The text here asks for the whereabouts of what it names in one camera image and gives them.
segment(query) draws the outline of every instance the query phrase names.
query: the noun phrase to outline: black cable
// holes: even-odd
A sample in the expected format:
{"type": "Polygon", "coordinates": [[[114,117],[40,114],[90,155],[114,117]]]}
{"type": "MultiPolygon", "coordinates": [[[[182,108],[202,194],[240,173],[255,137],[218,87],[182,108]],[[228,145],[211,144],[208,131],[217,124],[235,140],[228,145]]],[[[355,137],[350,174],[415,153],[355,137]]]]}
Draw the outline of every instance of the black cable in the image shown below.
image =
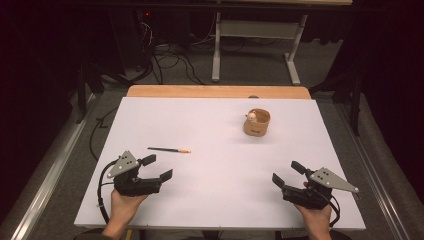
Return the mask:
{"type": "Polygon", "coordinates": [[[171,45],[170,44],[160,44],[160,45],[157,45],[155,48],[157,49],[157,48],[161,48],[163,46],[167,46],[168,49],[167,50],[163,50],[162,52],[159,52],[159,53],[155,53],[156,55],[161,55],[161,54],[166,53],[166,52],[168,52],[168,51],[171,50],[171,45]]]}
{"type": "Polygon", "coordinates": [[[160,62],[160,61],[162,61],[163,59],[165,59],[165,58],[169,58],[169,57],[174,57],[174,58],[176,58],[177,59],[177,61],[175,62],[175,63],[173,63],[172,65],[170,65],[170,66],[166,66],[166,67],[164,67],[164,66],[161,66],[160,68],[163,68],[163,69],[169,69],[169,68],[173,68],[173,67],[175,67],[175,66],[177,66],[177,64],[180,62],[180,58],[178,57],[178,55],[176,55],[175,53],[172,53],[172,52],[169,52],[170,54],[172,54],[171,56],[165,56],[165,57],[162,57],[162,58],[160,58],[159,60],[158,60],[158,63],[160,62]]]}
{"type": "Polygon", "coordinates": [[[105,186],[105,185],[110,185],[110,184],[114,184],[114,183],[113,183],[113,182],[103,183],[103,184],[102,184],[102,187],[103,187],[103,186],[105,186]]]}
{"type": "Polygon", "coordinates": [[[222,46],[220,47],[220,50],[221,51],[223,51],[223,52],[238,52],[238,51],[240,51],[241,49],[243,49],[244,47],[246,46],[246,39],[242,39],[242,41],[241,41],[241,46],[239,46],[237,49],[235,49],[235,50],[226,50],[225,48],[223,48],[222,46]]]}
{"type": "Polygon", "coordinates": [[[334,224],[336,224],[336,222],[338,222],[339,219],[340,219],[340,205],[339,205],[339,202],[337,201],[337,199],[334,196],[333,196],[333,199],[337,203],[337,209],[336,209],[336,206],[334,206],[334,204],[332,202],[330,202],[330,206],[333,208],[334,212],[336,212],[336,218],[330,223],[330,227],[333,227],[334,224]]]}
{"type": "Polygon", "coordinates": [[[330,227],[333,227],[334,224],[336,224],[336,222],[338,222],[339,219],[340,219],[340,205],[339,205],[339,202],[337,201],[337,199],[334,196],[331,196],[331,198],[333,198],[336,201],[336,203],[337,203],[338,208],[336,208],[336,206],[331,202],[331,200],[328,199],[326,196],[324,196],[324,194],[322,194],[321,192],[317,191],[316,189],[314,189],[313,191],[315,193],[317,193],[318,195],[320,195],[320,197],[324,198],[325,201],[327,201],[327,203],[331,206],[331,208],[336,213],[336,218],[330,223],[330,227]]]}
{"type": "Polygon", "coordinates": [[[155,75],[156,81],[157,81],[160,85],[163,85],[163,75],[162,75],[162,69],[161,69],[161,67],[160,67],[160,65],[159,65],[159,61],[158,61],[158,59],[156,58],[156,56],[155,56],[154,54],[153,54],[153,58],[155,59],[155,61],[156,61],[156,65],[158,66],[158,69],[159,69],[160,81],[158,80],[158,78],[157,78],[157,76],[156,76],[155,71],[153,71],[153,74],[155,75]]]}
{"type": "Polygon", "coordinates": [[[101,118],[96,118],[96,120],[97,120],[97,124],[96,124],[96,126],[94,126],[94,128],[93,128],[93,130],[92,130],[92,132],[91,132],[91,135],[90,135],[90,141],[89,141],[89,147],[90,147],[90,152],[91,152],[91,155],[93,156],[93,158],[96,160],[96,161],[99,161],[99,158],[96,156],[96,154],[94,153],[94,150],[93,150],[93,136],[94,136],[94,133],[96,132],[96,130],[97,130],[97,128],[107,128],[108,126],[104,126],[103,125],[103,123],[104,123],[104,121],[105,121],[105,119],[106,119],[106,117],[107,116],[109,116],[109,114],[111,114],[111,113],[113,113],[115,110],[117,110],[118,109],[118,107],[115,107],[115,108],[113,108],[112,110],[110,110],[109,112],[107,112],[105,115],[103,115],[103,117],[101,117],[101,118]]]}
{"type": "Polygon", "coordinates": [[[214,39],[215,38],[211,38],[211,39],[205,40],[203,42],[192,44],[191,46],[193,48],[200,49],[200,50],[212,49],[212,48],[215,47],[215,43],[213,43],[213,42],[211,43],[210,41],[211,40],[214,40],[214,39]]]}
{"type": "Polygon", "coordinates": [[[152,71],[153,71],[153,63],[152,63],[152,61],[149,61],[147,68],[144,70],[144,72],[142,74],[140,74],[137,77],[135,77],[131,80],[128,80],[128,81],[134,84],[135,82],[147,77],[152,71]]]}
{"type": "Polygon", "coordinates": [[[118,159],[110,162],[108,165],[106,165],[105,168],[103,168],[102,173],[100,174],[99,186],[97,188],[97,201],[99,203],[98,207],[99,207],[100,212],[102,213],[103,219],[105,220],[106,223],[109,223],[109,216],[106,212],[106,208],[105,208],[104,203],[103,203],[103,198],[102,198],[102,186],[103,186],[103,184],[102,184],[102,182],[103,182],[103,177],[105,175],[106,170],[108,168],[110,168],[111,166],[115,165],[117,161],[118,161],[118,159]]]}
{"type": "MultiPolygon", "coordinates": [[[[202,80],[200,80],[200,79],[196,76],[196,74],[194,73],[194,67],[193,67],[193,65],[191,64],[190,59],[189,59],[189,58],[188,58],[185,54],[183,54],[183,53],[180,53],[180,55],[184,56],[184,57],[187,59],[187,62],[188,62],[188,64],[189,64],[189,65],[190,65],[190,67],[191,67],[191,72],[192,72],[192,74],[193,74],[193,77],[194,77],[194,78],[196,78],[196,80],[197,80],[198,82],[196,82],[196,81],[192,80],[190,77],[189,77],[189,79],[190,79],[192,82],[194,82],[194,83],[197,83],[197,84],[200,84],[200,85],[206,85],[206,84],[205,84],[204,82],[202,82],[202,80]]],[[[186,73],[187,73],[187,76],[189,76],[188,69],[187,69],[187,64],[186,64],[186,73]]]]}

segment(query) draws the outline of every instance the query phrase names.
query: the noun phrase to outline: wooden table edge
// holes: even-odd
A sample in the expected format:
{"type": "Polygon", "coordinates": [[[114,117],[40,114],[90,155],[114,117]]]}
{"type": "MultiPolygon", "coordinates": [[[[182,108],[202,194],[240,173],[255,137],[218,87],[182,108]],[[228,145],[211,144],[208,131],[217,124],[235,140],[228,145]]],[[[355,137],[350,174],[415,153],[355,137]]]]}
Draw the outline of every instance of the wooden table edge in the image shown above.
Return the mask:
{"type": "Polygon", "coordinates": [[[127,97],[311,99],[302,86],[134,85],[127,97]]]}

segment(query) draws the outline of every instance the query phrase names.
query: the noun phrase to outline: wooden cup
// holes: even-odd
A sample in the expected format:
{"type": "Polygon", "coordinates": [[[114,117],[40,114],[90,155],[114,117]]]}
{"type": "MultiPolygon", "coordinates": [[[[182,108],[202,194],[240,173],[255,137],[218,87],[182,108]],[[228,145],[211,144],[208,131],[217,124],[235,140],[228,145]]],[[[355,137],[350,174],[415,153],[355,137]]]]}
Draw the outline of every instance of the wooden cup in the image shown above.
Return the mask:
{"type": "Polygon", "coordinates": [[[264,136],[268,130],[269,121],[271,121],[271,115],[268,111],[260,108],[254,108],[250,110],[249,113],[255,113],[256,120],[252,121],[249,118],[246,118],[246,121],[243,125],[244,132],[250,136],[264,136]]]}

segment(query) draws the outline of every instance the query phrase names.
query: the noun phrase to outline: gray carpet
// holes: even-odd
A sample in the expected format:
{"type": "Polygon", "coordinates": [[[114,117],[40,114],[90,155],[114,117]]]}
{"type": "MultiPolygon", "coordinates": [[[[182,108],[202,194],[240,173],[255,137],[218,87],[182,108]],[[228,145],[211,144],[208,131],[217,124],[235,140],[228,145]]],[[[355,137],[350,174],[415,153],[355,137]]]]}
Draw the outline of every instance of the gray carpet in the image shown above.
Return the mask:
{"type": "MultiPolygon", "coordinates": [[[[262,45],[257,42],[247,44],[247,47],[236,52],[231,51],[238,49],[240,45],[235,43],[225,45],[224,49],[228,51],[222,53],[221,80],[217,84],[290,85],[288,72],[282,61],[284,51],[281,50],[290,45],[287,42],[265,45],[264,43],[267,43],[265,40],[261,40],[259,43],[262,45]]],[[[324,80],[339,46],[340,44],[321,46],[318,42],[301,44],[295,57],[295,63],[302,85],[311,87],[324,80]]],[[[189,51],[174,48],[173,52],[187,55],[195,69],[195,75],[202,82],[212,84],[210,81],[212,49],[207,48],[207,45],[201,47],[205,49],[192,48],[189,51]]],[[[170,52],[165,52],[165,50],[166,47],[157,50],[158,53],[162,53],[157,56],[157,59],[162,66],[164,84],[195,84],[193,83],[195,78],[190,67],[188,67],[188,71],[186,70],[186,66],[189,66],[186,65],[187,59],[182,55],[179,55],[181,59],[173,57],[170,52]]],[[[155,73],[156,76],[160,76],[157,66],[155,66],[155,73]]],[[[150,74],[146,79],[139,81],[138,84],[157,84],[157,80],[154,74],[150,74]]],[[[106,85],[105,93],[99,96],[96,106],[87,116],[87,124],[29,239],[72,239],[73,236],[86,230],[75,227],[73,222],[96,165],[96,161],[90,152],[90,137],[95,130],[91,145],[94,155],[99,156],[113,123],[115,112],[104,119],[103,125],[108,126],[107,128],[95,129],[98,123],[96,119],[102,118],[117,107],[121,98],[125,96],[126,90],[121,86],[106,85]]],[[[398,237],[402,234],[396,233],[396,229],[402,230],[402,227],[404,227],[409,239],[424,239],[424,232],[421,228],[421,221],[424,219],[423,205],[419,202],[412,187],[393,159],[390,150],[385,145],[384,139],[373,121],[372,113],[366,105],[366,99],[363,97],[361,102],[359,119],[361,137],[359,140],[363,143],[366,154],[378,173],[378,179],[384,183],[384,190],[387,191],[403,226],[393,227],[387,220],[387,214],[382,211],[381,201],[376,197],[379,189],[376,190],[373,179],[369,177],[368,165],[363,163],[364,156],[358,150],[358,138],[352,136],[346,124],[344,110],[347,106],[333,104],[330,93],[319,93],[313,97],[318,102],[347,180],[361,190],[361,199],[357,201],[357,204],[367,229],[344,233],[352,239],[402,239],[398,237]]],[[[20,200],[2,224],[1,239],[12,237],[51,164],[52,161],[49,159],[40,163],[20,200]]],[[[284,231],[284,236],[303,234],[302,231],[284,231]]]]}

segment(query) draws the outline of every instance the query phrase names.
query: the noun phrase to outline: cable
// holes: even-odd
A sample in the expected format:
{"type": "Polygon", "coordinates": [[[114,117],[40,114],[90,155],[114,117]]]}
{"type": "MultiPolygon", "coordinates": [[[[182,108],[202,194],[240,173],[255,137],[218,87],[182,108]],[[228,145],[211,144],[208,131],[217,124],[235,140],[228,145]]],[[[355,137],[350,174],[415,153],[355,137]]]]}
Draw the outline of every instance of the cable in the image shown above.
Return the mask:
{"type": "Polygon", "coordinates": [[[212,49],[215,47],[215,43],[210,43],[211,40],[213,40],[215,37],[204,41],[202,43],[196,43],[196,45],[192,45],[192,47],[196,48],[196,49],[200,49],[200,50],[205,50],[205,49],[212,49]]]}
{"type": "Polygon", "coordinates": [[[105,175],[106,170],[108,168],[110,168],[111,166],[115,165],[117,161],[118,161],[118,159],[110,162],[108,165],[106,165],[105,168],[103,168],[103,171],[100,174],[99,186],[97,187],[97,201],[99,203],[97,206],[99,207],[100,212],[102,213],[103,219],[105,220],[106,223],[109,223],[109,216],[106,212],[106,208],[105,208],[104,203],[103,203],[103,198],[102,198],[103,183],[102,182],[103,182],[103,177],[105,175]]]}
{"type": "Polygon", "coordinates": [[[334,199],[336,201],[336,203],[337,203],[337,208],[336,208],[336,206],[331,202],[331,200],[328,199],[326,196],[324,196],[324,194],[322,194],[321,192],[317,191],[316,189],[313,189],[313,191],[315,193],[317,193],[320,197],[322,197],[323,199],[325,199],[325,201],[328,202],[328,204],[331,206],[331,208],[336,213],[336,218],[330,223],[330,227],[333,227],[334,224],[336,224],[336,222],[338,222],[339,219],[340,219],[340,205],[339,205],[339,202],[337,201],[337,199],[334,196],[331,196],[331,198],[334,199]]]}
{"type": "Polygon", "coordinates": [[[142,39],[141,39],[141,45],[142,45],[142,47],[143,47],[143,52],[144,52],[144,51],[145,51],[145,49],[144,49],[143,40],[144,40],[144,38],[146,37],[147,30],[149,30],[149,32],[150,32],[150,37],[149,37],[149,44],[147,44],[146,48],[150,47],[150,44],[152,44],[153,32],[152,32],[152,29],[150,28],[150,26],[149,26],[149,25],[147,25],[146,23],[144,23],[144,22],[140,22],[140,24],[141,24],[141,26],[144,26],[144,35],[143,35],[143,37],[142,37],[142,39]]]}
{"type": "Polygon", "coordinates": [[[281,41],[283,41],[283,39],[279,39],[279,38],[272,39],[269,43],[259,43],[259,42],[252,41],[253,39],[258,39],[258,38],[222,37],[222,39],[223,39],[223,41],[227,42],[230,45],[241,44],[241,46],[239,46],[235,50],[226,50],[221,46],[221,50],[224,51],[224,52],[238,52],[248,45],[259,46],[259,47],[271,46],[271,45],[274,45],[274,44],[277,44],[277,43],[280,43],[281,41]]]}
{"type": "Polygon", "coordinates": [[[194,82],[196,84],[206,85],[202,80],[200,80],[196,76],[196,73],[194,71],[194,66],[193,66],[193,64],[191,64],[190,59],[185,54],[183,54],[183,53],[174,53],[170,49],[171,49],[171,47],[169,47],[166,51],[161,52],[161,54],[155,54],[156,56],[162,56],[161,58],[157,59],[157,64],[158,64],[159,68],[160,69],[170,69],[170,68],[173,68],[173,67],[177,66],[178,63],[181,61],[185,65],[186,74],[187,74],[187,77],[188,77],[188,79],[190,81],[192,81],[192,82],[194,82]],[[170,66],[166,66],[166,67],[160,66],[159,62],[161,62],[165,58],[169,58],[169,57],[176,58],[175,63],[173,63],[170,66]]]}
{"type": "Polygon", "coordinates": [[[93,136],[94,136],[94,133],[96,132],[96,130],[97,130],[97,128],[107,128],[108,126],[104,126],[103,125],[103,123],[104,123],[104,120],[105,120],[105,118],[107,117],[107,116],[109,116],[109,114],[111,114],[111,113],[113,113],[115,110],[117,110],[118,109],[118,107],[115,107],[115,108],[113,108],[112,110],[110,110],[109,112],[107,112],[105,115],[103,115],[103,117],[101,117],[101,118],[96,118],[96,120],[97,120],[97,124],[96,124],[96,126],[94,126],[94,128],[93,128],[93,130],[92,130],[92,132],[91,132],[91,135],[90,135],[90,141],[89,141],[89,147],[90,147],[90,153],[91,153],[91,155],[93,156],[93,158],[96,160],[96,161],[99,161],[99,158],[96,156],[96,154],[94,153],[94,150],[93,150],[93,136]]]}
{"type": "Polygon", "coordinates": [[[161,55],[161,54],[163,54],[163,53],[166,53],[166,52],[168,52],[168,51],[170,51],[171,50],[171,45],[170,44],[168,44],[168,43],[165,43],[165,44],[160,44],[160,45],[156,45],[156,49],[158,49],[158,48],[161,48],[161,47],[168,47],[168,49],[167,50],[165,50],[165,51],[163,51],[163,52],[161,52],[161,53],[156,53],[156,55],[161,55]]]}
{"type": "Polygon", "coordinates": [[[199,41],[199,42],[192,43],[192,44],[191,44],[192,46],[194,46],[194,45],[198,45],[198,44],[201,44],[201,43],[204,43],[204,42],[209,42],[210,40],[212,40],[212,39],[214,39],[214,38],[215,38],[215,37],[211,37],[211,38],[209,38],[209,39],[208,39],[208,37],[209,37],[209,36],[211,35],[211,33],[212,33],[213,26],[215,25],[215,21],[216,21],[216,14],[214,14],[214,15],[213,15],[212,24],[211,24],[211,27],[209,28],[209,32],[208,32],[208,34],[206,35],[206,37],[205,37],[205,38],[203,38],[203,40],[201,40],[201,41],[199,41]]]}
{"type": "Polygon", "coordinates": [[[128,80],[128,81],[130,81],[131,83],[134,84],[135,82],[147,77],[152,71],[153,71],[153,63],[152,63],[152,61],[149,61],[147,68],[145,69],[145,71],[142,74],[140,74],[138,77],[135,77],[135,78],[128,80]]]}
{"type": "Polygon", "coordinates": [[[110,184],[114,184],[114,183],[113,183],[113,182],[110,182],[110,183],[103,183],[103,184],[102,184],[102,187],[103,187],[103,186],[105,186],[105,185],[110,185],[110,184]]]}
{"type": "Polygon", "coordinates": [[[156,56],[154,54],[153,54],[153,58],[155,59],[156,65],[158,66],[158,69],[159,69],[160,81],[158,80],[158,77],[156,76],[155,71],[153,71],[153,74],[155,75],[155,78],[156,78],[156,81],[158,82],[158,84],[163,85],[163,75],[162,75],[161,67],[159,65],[159,61],[158,61],[158,59],[156,58],[156,56]]]}

